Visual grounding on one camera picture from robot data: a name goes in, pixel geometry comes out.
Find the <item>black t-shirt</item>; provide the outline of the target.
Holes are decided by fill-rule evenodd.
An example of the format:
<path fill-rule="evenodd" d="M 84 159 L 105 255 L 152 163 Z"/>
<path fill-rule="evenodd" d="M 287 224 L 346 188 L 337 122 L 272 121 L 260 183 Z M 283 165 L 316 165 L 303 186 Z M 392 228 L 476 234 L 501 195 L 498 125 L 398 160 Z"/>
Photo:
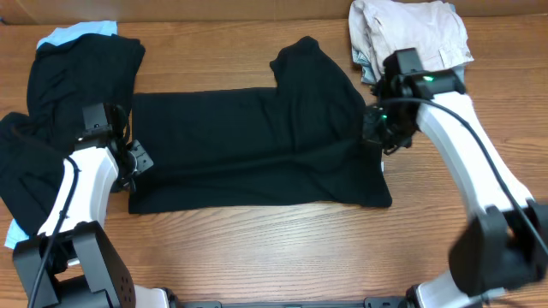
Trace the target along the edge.
<path fill-rule="evenodd" d="M 153 165 L 135 180 L 130 213 L 391 205 L 381 150 L 362 137 L 364 99 L 318 41 L 301 38 L 270 66 L 274 88 L 134 96 L 133 135 Z"/>

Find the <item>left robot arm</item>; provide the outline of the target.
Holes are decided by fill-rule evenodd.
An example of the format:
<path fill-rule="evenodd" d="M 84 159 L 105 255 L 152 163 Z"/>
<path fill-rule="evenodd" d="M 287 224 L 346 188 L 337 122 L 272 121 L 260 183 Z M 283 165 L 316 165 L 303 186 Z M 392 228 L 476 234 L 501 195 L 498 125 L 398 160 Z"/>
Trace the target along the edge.
<path fill-rule="evenodd" d="M 104 231 L 111 191 L 134 189 L 134 177 L 153 162 L 130 141 L 124 108 L 83 108 L 84 130 L 63 157 L 63 180 L 38 233 L 19 242 L 13 262 L 31 307 L 170 307 L 166 288 L 134 284 Z"/>

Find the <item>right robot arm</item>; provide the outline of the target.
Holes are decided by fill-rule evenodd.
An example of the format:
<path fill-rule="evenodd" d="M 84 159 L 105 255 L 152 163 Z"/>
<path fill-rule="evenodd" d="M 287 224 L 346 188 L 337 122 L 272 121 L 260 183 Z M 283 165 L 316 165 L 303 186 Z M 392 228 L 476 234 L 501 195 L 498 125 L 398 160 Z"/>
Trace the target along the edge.
<path fill-rule="evenodd" d="M 455 181 L 468 225 L 450 249 L 449 268 L 403 296 L 368 297 L 366 307 L 481 307 L 547 274 L 547 208 L 499 156 L 452 69 L 427 71 L 416 49 L 384 60 L 364 117 L 363 137 L 385 155 L 409 148 L 422 132 Z"/>

